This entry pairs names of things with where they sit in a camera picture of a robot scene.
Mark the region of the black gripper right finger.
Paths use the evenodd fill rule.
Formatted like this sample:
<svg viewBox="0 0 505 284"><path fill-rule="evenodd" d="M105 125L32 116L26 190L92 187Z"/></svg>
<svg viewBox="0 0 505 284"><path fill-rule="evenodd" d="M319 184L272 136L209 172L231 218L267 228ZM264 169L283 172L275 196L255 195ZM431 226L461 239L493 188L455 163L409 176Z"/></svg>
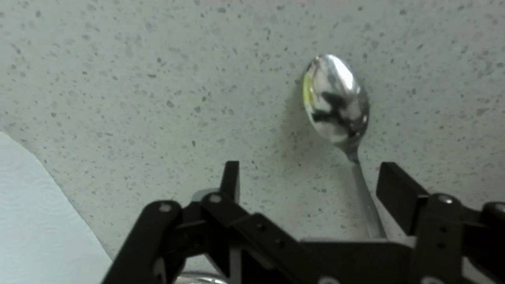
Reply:
<svg viewBox="0 0 505 284"><path fill-rule="evenodd" d="M414 284L472 284L469 262L498 284L505 283L505 204L469 209L447 193L428 193L397 163L382 163L378 199L401 231L416 239L409 281Z"/></svg>

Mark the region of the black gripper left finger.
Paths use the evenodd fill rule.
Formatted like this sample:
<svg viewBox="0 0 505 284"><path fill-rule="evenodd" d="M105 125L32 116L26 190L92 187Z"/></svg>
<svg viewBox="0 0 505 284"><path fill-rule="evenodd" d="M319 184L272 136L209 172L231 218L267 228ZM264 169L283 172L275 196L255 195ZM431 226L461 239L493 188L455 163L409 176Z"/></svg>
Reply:
<svg viewBox="0 0 505 284"><path fill-rule="evenodd" d="M204 256L228 284L296 284L299 243L264 215L239 204L240 165L228 161L222 185L182 207L157 201L139 215L102 284L176 284Z"/></svg>

